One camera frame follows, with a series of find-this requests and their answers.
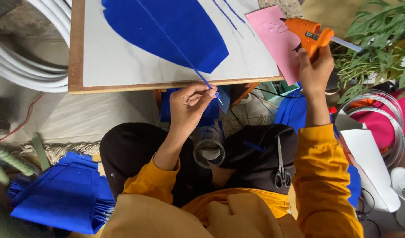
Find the yellow sleeve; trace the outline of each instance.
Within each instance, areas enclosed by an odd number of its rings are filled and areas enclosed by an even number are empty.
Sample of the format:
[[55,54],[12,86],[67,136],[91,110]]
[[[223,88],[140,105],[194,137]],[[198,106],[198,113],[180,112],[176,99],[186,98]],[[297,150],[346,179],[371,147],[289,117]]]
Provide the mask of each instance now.
[[355,209],[348,202],[348,161],[334,137],[333,125],[300,129],[298,139],[293,186],[297,222],[305,237],[363,237]]
[[159,169],[152,161],[153,159],[154,156],[148,164],[142,167],[138,175],[125,181],[123,194],[145,195],[172,204],[173,195],[171,191],[180,169],[180,161],[178,159],[178,163],[173,170],[167,171]]

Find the black pants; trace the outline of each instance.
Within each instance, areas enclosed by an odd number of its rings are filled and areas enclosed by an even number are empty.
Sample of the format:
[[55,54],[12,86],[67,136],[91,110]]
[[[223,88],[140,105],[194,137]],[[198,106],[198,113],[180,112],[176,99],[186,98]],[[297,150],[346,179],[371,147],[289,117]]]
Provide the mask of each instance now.
[[[222,168],[236,169],[225,188],[258,188],[287,194],[289,188],[278,189],[273,181],[279,160],[277,136],[280,135],[283,164],[291,176],[295,174],[297,136],[288,126],[272,124],[246,126],[226,139],[226,157]],[[101,160],[115,199],[123,192],[125,181],[136,176],[149,163],[167,136],[161,128],[146,123],[124,123],[111,129],[100,144]],[[244,141],[259,145],[263,152],[244,145]],[[200,167],[194,160],[190,139],[180,152],[180,170],[173,187],[173,205],[182,207],[197,196],[214,191],[210,169]]]

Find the mustard yellow shirt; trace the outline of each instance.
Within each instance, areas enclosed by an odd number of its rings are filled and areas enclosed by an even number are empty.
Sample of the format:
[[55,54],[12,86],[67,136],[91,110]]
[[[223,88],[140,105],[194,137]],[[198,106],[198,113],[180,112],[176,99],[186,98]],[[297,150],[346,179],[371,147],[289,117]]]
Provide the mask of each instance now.
[[[298,149],[293,186],[298,210],[297,224],[305,237],[363,237],[362,226],[348,202],[351,193],[347,172],[348,161],[334,138],[333,125],[308,127],[298,131]],[[151,160],[138,175],[126,180],[124,194],[140,194],[172,204],[171,190],[180,162],[172,171],[159,169]],[[263,199],[275,218],[289,209],[287,195],[252,188],[230,188],[199,196],[182,207],[208,224],[207,206],[216,201],[228,204],[227,197],[237,193],[253,193]]]

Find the left hand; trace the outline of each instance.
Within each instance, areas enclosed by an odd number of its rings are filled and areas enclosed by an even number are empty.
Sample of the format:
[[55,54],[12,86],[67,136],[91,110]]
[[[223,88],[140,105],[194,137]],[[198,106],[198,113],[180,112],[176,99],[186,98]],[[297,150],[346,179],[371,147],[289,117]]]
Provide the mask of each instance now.
[[183,142],[198,125],[202,114],[213,98],[216,98],[217,87],[206,84],[191,84],[170,96],[170,131],[174,138]]

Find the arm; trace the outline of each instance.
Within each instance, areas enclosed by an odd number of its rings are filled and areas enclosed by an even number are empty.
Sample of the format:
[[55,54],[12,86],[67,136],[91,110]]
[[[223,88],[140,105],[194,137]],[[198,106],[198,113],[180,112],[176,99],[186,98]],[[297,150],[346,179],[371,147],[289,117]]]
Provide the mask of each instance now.
[[334,138],[325,100],[333,69],[330,47],[320,49],[311,65],[300,51],[300,81],[307,101],[306,127],[298,132],[293,180],[298,224],[306,237],[362,237],[363,230],[348,202],[348,161]]
[[211,86],[213,89],[205,84],[192,84],[171,94],[170,131],[151,161],[138,175],[126,180],[124,194],[145,195],[172,204],[171,191],[180,169],[179,154],[208,104],[216,97],[217,87]]

